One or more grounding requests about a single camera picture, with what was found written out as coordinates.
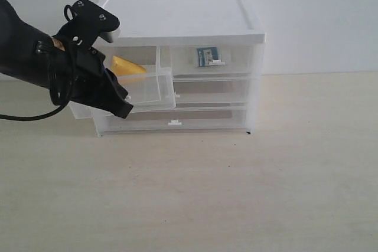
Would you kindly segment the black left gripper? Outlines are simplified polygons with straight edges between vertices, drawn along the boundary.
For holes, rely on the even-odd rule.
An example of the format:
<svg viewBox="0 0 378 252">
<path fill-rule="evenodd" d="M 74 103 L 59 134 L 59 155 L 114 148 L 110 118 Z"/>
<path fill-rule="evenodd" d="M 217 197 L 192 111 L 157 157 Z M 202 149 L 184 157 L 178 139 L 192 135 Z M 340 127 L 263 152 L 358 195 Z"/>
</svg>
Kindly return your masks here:
<svg viewBox="0 0 378 252">
<path fill-rule="evenodd" d="M 133 105 L 126 102 L 128 91 L 104 66 L 105 55 L 95 48 L 80 51 L 76 44 L 55 42 L 53 48 L 53 104 L 76 102 L 100 110 L 110 110 L 126 119 Z"/>
</svg>

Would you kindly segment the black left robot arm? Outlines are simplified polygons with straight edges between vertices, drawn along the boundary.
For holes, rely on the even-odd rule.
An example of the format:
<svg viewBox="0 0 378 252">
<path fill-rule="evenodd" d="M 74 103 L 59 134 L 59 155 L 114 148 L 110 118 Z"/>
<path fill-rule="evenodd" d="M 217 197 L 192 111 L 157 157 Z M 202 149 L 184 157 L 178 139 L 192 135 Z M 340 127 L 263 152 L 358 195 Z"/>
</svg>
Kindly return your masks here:
<svg viewBox="0 0 378 252">
<path fill-rule="evenodd" d="M 98 38 L 114 41 L 119 19 L 90 0 L 64 7 L 67 22 L 50 36 L 24 22 L 7 0 L 1 0 L 1 73 L 45 88 L 56 109 L 38 116 L 1 115 L 30 122 L 61 112 L 70 102 L 126 118 L 133 105 L 128 91 L 104 66 L 106 56 L 93 47 Z"/>
</svg>

